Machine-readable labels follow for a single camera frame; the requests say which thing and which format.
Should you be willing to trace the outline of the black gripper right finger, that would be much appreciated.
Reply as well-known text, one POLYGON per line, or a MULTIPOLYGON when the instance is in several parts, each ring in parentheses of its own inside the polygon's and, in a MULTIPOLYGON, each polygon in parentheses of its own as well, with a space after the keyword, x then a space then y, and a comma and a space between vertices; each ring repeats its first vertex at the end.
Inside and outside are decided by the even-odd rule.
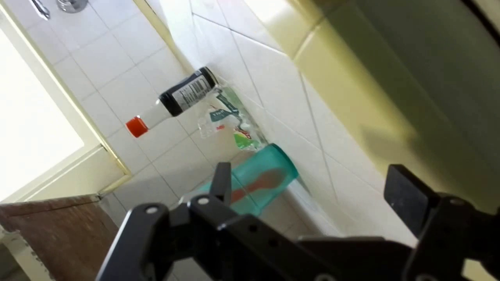
POLYGON ((416 237, 440 202, 440 195, 402 164, 388 167, 383 197, 416 237))

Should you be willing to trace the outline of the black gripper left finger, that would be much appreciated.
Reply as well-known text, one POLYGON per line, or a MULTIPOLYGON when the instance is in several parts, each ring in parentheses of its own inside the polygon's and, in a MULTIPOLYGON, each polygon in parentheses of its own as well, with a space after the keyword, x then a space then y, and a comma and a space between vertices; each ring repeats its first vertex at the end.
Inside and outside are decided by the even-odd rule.
POLYGON ((222 203, 232 202, 232 164, 219 162, 211 181, 210 195, 222 203))

